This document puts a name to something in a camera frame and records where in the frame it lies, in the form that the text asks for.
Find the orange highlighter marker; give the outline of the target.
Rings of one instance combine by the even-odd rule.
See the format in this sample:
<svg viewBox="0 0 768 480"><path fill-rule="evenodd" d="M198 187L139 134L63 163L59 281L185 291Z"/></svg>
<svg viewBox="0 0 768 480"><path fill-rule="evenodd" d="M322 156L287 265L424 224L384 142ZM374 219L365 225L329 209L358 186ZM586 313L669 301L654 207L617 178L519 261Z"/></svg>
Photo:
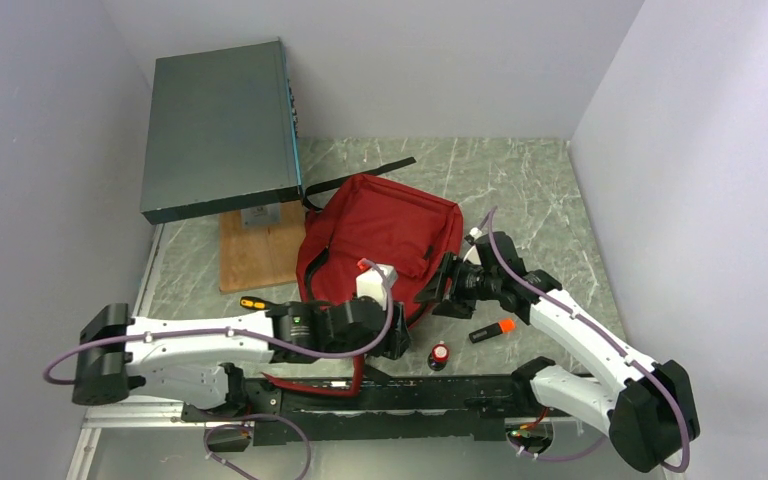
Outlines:
<svg viewBox="0 0 768 480"><path fill-rule="evenodd" d="M510 333L515 328L516 322L512 318L506 318L470 332L468 339L472 344L477 344L491 338Z"/></svg>

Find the red backpack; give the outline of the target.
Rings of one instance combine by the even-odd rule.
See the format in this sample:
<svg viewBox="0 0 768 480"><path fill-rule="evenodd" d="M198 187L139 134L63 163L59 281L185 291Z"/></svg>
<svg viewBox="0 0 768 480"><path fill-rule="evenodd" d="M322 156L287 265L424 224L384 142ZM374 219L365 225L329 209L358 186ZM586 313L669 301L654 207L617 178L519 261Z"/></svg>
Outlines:
<svg viewBox="0 0 768 480"><path fill-rule="evenodd" d="M394 320L402 316L410 332L426 314L431 306L413 298L443 255L459 252L464 221L457 203L385 179L414 162L408 157L305 191L306 236L296 265L302 300L334 305L350 300L360 274L357 263L367 258L398 273Z"/></svg>

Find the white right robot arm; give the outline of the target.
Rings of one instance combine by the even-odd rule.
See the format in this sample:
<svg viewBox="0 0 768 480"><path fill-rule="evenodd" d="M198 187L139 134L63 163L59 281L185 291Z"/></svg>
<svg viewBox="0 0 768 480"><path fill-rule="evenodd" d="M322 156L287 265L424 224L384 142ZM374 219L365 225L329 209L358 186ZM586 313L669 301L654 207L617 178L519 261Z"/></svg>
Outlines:
<svg viewBox="0 0 768 480"><path fill-rule="evenodd" d="M559 280L526 269L507 234L474 229L468 241L466 256L443 255L415 302L433 305L438 316L469 318L477 302L495 301L564 347L589 374L535 358L511 374L515 409L534 415L548 407L577 418L637 471L684 472L700 433L687 371L636 350L588 314Z"/></svg>

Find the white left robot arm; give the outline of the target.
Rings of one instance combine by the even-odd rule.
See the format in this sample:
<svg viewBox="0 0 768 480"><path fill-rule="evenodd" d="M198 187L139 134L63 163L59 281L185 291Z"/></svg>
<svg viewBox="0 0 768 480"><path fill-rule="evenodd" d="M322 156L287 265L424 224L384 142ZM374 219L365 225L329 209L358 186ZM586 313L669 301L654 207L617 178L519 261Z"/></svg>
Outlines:
<svg viewBox="0 0 768 480"><path fill-rule="evenodd" d="M353 353L398 359L411 344L404 308L370 297L261 303L240 316L132 317L105 306L81 331L72 401L97 406L131 394L178 400L224 420L247 408L245 364L311 364Z"/></svg>

